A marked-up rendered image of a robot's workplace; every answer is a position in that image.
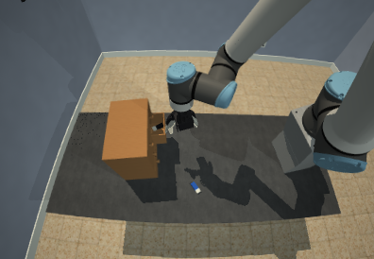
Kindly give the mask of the brown wooden chest of drawers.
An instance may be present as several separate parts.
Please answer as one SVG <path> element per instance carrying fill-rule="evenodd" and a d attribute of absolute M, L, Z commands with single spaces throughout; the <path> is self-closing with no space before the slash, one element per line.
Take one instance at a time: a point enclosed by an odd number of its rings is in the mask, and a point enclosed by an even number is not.
<path fill-rule="evenodd" d="M 125 180 L 158 178 L 147 157 L 148 98 L 111 101 L 102 161 Z"/>

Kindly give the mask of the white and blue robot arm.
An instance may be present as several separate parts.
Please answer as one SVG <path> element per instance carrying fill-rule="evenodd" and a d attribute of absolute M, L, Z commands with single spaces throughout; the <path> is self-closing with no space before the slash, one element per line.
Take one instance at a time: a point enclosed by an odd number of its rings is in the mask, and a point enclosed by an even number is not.
<path fill-rule="evenodd" d="M 197 100 L 226 109 L 239 68 L 310 1 L 260 0 L 219 47 L 209 74 L 196 71 L 188 61 L 170 65 L 166 72 L 170 107 L 186 112 Z M 365 171 L 366 155 L 374 148 L 374 42 L 358 73 L 330 75 L 309 107 L 302 125 L 315 138 L 314 163 L 336 172 Z"/>

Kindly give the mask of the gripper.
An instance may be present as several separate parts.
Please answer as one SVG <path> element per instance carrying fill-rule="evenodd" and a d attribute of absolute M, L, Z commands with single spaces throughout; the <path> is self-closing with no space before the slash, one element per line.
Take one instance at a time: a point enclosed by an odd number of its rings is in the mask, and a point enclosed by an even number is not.
<path fill-rule="evenodd" d="M 190 112 L 190 115 L 188 115 Z M 180 113 L 180 116 L 179 116 Z M 188 115 L 188 116 L 187 116 Z M 182 117 L 184 116 L 184 117 Z M 185 116 L 186 116 L 186 121 L 185 121 Z M 181 117 L 182 117 L 182 122 L 181 122 Z M 175 122 L 175 121 L 176 122 Z M 191 129 L 194 127 L 197 128 L 197 120 L 196 120 L 196 115 L 194 111 L 189 110 L 186 112 L 177 112 L 177 111 L 172 111 L 171 114 L 167 117 L 166 119 L 166 125 L 165 125 L 165 133 L 169 131 L 169 133 L 172 135 L 173 134 L 173 128 L 176 125 L 177 130 L 187 130 Z"/>

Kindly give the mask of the blue and white eraser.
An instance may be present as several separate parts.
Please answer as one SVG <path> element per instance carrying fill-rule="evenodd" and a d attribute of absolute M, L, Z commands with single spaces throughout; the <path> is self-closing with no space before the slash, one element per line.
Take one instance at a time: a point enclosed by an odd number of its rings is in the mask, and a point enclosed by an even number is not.
<path fill-rule="evenodd" d="M 200 192 L 200 190 L 197 187 L 197 185 L 195 184 L 195 182 L 192 182 L 191 185 L 193 186 L 193 188 L 195 189 L 196 193 L 198 194 Z"/>

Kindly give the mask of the black and white eraser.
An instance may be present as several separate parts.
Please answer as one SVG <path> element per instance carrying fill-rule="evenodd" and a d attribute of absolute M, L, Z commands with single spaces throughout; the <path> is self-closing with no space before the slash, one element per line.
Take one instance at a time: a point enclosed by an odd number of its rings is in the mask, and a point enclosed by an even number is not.
<path fill-rule="evenodd" d="M 156 125 L 156 126 L 152 127 L 152 129 L 155 131 L 155 130 L 158 130 L 162 127 L 163 127 L 163 123 L 160 123 L 159 125 Z"/>

